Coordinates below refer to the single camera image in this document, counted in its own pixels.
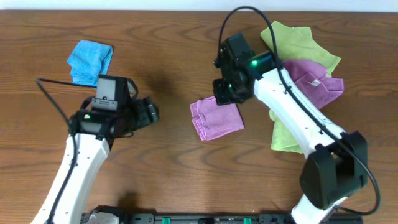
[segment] pink towel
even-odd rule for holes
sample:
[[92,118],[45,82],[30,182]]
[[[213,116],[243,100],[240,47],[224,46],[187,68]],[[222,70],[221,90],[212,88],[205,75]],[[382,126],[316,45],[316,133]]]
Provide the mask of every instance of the pink towel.
[[318,109],[326,106],[344,92],[341,78],[326,77],[326,68],[311,60],[286,60],[284,67],[297,88]]
[[236,104],[218,106],[214,96],[191,104],[192,123],[202,141],[244,129]]

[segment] microfiber cloth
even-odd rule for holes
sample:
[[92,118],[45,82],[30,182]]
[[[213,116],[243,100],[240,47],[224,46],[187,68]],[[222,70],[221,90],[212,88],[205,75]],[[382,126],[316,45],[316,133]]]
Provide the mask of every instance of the microfiber cloth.
[[81,40],[73,49],[67,64],[72,67],[72,83],[97,85],[98,75],[105,75],[111,63],[113,49],[109,45]]
[[202,141],[244,129],[236,104],[218,106],[214,96],[191,104],[192,123]]
[[[323,65],[327,70],[327,76],[331,76],[332,71],[341,59],[320,47],[312,39],[309,27],[292,28],[277,21],[274,21],[271,26],[275,34],[279,59],[310,59],[313,62]],[[269,28],[261,32],[261,37],[269,48],[274,50]]]
[[[283,65],[297,88],[318,109],[344,92],[343,80],[326,77],[326,68],[318,63],[311,60],[286,60]],[[269,111],[269,117],[275,122],[271,149],[303,153],[293,135],[272,110]]]

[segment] green towel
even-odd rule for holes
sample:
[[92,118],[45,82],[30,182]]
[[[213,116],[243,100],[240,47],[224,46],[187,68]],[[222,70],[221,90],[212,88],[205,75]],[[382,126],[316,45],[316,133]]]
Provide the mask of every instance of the green towel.
[[[309,27],[291,28],[278,21],[274,21],[272,28],[275,33],[279,59],[310,59],[313,62],[323,65],[328,71],[328,77],[331,77],[331,73],[341,59],[319,46],[312,39]],[[261,37],[269,48],[274,50],[269,28],[261,32]]]
[[[291,28],[277,21],[272,23],[272,28],[275,33],[278,56],[281,60],[310,59],[323,65],[327,70],[327,76],[331,77],[332,71],[336,68],[341,59],[320,47],[312,39],[311,28]],[[269,28],[266,28],[261,32],[261,37],[269,48],[274,50],[272,47]],[[269,111],[269,117],[275,122],[274,132],[272,133],[271,149],[303,153],[303,150],[293,137],[292,133],[290,133],[283,122],[271,110]]]

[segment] wooden table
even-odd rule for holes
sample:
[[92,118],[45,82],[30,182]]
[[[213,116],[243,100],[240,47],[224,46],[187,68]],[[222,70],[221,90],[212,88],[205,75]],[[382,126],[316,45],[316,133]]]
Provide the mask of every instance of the wooden table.
[[[151,96],[161,120],[118,139],[91,190],[86,210],[119,205],[129,211],[257,213],[290,210],[300,197],[301,154],[270,149],[269,109],[256,99],[239,105],[245,129],[202,142],[190,103],[212,95],[216,40],[226,12],[1,11],[0,223],[27,223],[58,171],[67,128],[34,78],[70,81],[67,58],[79,40],[114,46],[110,75],[132,78]],[[369,143],[369,167],[382,193],[366,223],[398,215],[398,14],[270,12],[270,20],[310,26],[313,38],[341,62],[333,72],[346,91],[322,112]],[[257,52],[266,28],[254,13],[235,15],[224,36],[242,31]],[[46,84],[68,115],[94,90]],[[373,206],[369,183],[344,205]]]

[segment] blue towel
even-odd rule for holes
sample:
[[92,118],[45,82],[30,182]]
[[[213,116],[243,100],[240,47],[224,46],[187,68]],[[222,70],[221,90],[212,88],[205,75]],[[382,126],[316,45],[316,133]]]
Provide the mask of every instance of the blue towel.
[[98,75],[105,75],[113,49],[109,45],[81,40],[73,49],[67,64],[72,66],[72,83],[97,86]]

